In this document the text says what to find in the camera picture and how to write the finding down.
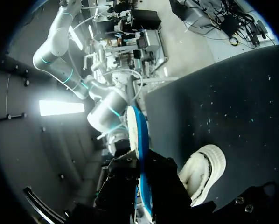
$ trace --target robotic arm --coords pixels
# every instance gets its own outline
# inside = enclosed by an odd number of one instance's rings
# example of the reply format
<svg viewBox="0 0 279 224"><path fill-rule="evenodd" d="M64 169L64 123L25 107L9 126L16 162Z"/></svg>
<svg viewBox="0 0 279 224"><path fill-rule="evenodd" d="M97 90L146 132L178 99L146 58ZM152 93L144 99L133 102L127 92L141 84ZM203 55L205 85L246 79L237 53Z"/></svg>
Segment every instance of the robotic arm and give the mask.
<svg viewBox="0 0 279 224"><path fill-rule="evenodd" d="M79 0L69 0L66 6L59 8L47 40L34 54L33 64L37 69L49 73L79 98L86 99L89 95L87 86L76 71L60 58L68 50L68 30L81 7Z"/></svg>
<svg viewBox="0 0 279 224"><path fill-rule="evenodd" d="M88 122L98 131L110 133L121 124L119 116L128 106L127 95L115 87L99 83L92 76L82 80L77 72L61 58L69 47L69 27L81 7L80 0L68 0L67 5L59 8L49 29L47 40L34 54L33 64L38 70L49 73L80 99L86 99L90 95L97 105L88 115ZM92 70L99 69L102 74L105 74L107 67L104 49L98 43L95 49L99 62L92 66ZM110 83L111 72L105 78Z"/></svg>

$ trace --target black cable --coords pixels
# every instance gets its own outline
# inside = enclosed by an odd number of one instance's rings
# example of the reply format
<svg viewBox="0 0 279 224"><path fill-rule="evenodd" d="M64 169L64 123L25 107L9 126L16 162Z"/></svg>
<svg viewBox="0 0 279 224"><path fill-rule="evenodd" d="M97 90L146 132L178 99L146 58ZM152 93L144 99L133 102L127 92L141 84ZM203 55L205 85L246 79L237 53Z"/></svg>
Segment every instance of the black cable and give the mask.
<svg viewBox="0 0 279 224"><path fill-rule="evenodd" d="M195 27L195 26L193 26L193 25L191 25L191 24L189 24L188 22L186 22L186 21L183 21L183 23L184 23L184 25L185 25L185 23L187 24L187 25L190 25L190 26L192 26L192 27L194 27L194 28L197 28L197 29L201 29L202 27Z"/></svg>
<svg viewBox="0 0 279 224"><path fill-rule="evenodd" d="M275 42L273 42L267 34L265 34L265 36L267 36L267 37L269 38L269 40L270 40L270 41L273 43L273 45L275 46Z"/></svg>
<svg viewBox="0 0 279 224"><path fill-rule="evenodd" d="M248 47L248 48L250 48L250 49L255 49L256 48L256 46L254 47L254 48L252 48L252 47L250 47L250 46L248 46L248 45L246 45L246 44L244 44L244 43L241 43L241 42L239 42L240 44L242 44L242 45L244 45L244 46L246 46L246 47Z"/></svg>

